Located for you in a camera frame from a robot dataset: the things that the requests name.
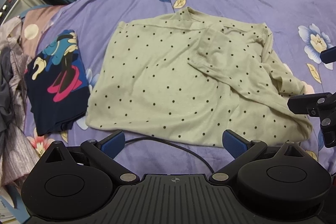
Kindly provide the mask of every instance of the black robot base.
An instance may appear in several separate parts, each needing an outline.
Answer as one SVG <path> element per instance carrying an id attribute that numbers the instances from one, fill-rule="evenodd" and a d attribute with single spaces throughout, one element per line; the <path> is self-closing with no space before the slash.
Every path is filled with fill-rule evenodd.
<path id="1" fill-rule="evenodd" d="M 53 142 L 21 191 L 26 224 L 336 223 L 331 176 L 293 142 L 268 147 L 226 130 L 223 145 L 235 160 L 209 178 L 142 180 L 113 160 L 124 145 L 122 131 L 80 147 Z"/>

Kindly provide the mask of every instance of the blue gripper pad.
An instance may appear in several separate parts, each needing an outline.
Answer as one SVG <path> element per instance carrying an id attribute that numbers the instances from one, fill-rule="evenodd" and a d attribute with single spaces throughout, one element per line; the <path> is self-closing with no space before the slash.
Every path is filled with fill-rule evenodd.
<path id="1" fill-rule="evenodd" d="M 329 48 L 320 53 L 320 58 L 323 63 L 329 64 L 336 61 L 336 47 Z"/>
<path id="2" fill-rule="evenodd" d="M 235 159 L 249 149 L 248 143 L 250 143 L 231 130 L 225 130 L 223 132 L 222 142 L 224 148 Z"/>
<path id="3" fill-rule="evenodd" d="M 125 147 L 125 134 L 118 130 L 98 142 L 96 147 L 114 159 Z"/>

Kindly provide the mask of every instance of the control panel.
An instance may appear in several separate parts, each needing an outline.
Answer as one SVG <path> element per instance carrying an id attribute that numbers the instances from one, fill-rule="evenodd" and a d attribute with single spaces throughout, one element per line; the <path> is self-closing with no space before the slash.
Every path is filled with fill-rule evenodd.
<path id="1" fill-rule="evenodd" d="M 0 0 L 0 26 L 5 22 L 18 1 L 19 0 Z"/>

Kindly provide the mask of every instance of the ridged black surface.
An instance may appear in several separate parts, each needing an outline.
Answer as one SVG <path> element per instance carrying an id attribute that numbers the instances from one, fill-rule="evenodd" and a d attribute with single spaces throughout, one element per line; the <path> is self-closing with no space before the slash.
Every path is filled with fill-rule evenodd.
<path id="1" fill-rule="evenodd" d="M 74 204 L 74 210 L 80 204 Z M 36 217 L 26 224 L 47 222 Z M 122 186 L 102 210 L 69 224 L 276 224 L 245 209 L 229 187 L 210 185 L 203 175 L 147 175 Z M 317 217 L 296 224 L 322 224 Z"/>

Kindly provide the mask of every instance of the cartoon character print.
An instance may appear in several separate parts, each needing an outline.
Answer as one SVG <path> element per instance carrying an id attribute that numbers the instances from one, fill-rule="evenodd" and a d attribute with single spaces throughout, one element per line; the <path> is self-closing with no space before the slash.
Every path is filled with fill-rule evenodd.
<path id="1" fill-rule="evenodd" d="M 63 31 L 42 51 L 42 54 L 43 58 L 37 57 L 34 62 L 33 69 L 37 67 L 37 70 L 31 78 L 35 80 L 44 70 L 48 72 L 52 65 L 61 66 L 61 72 L 54 83 L 47 88 L 49 93 L 55 94 L 54 102 L 63 100 L 70 92 L 85 86 L 87 81 L 82 79 L 85 72 L 82 72 L 84 68 L 78 59 L 79 51 L 73 30 Z"/>

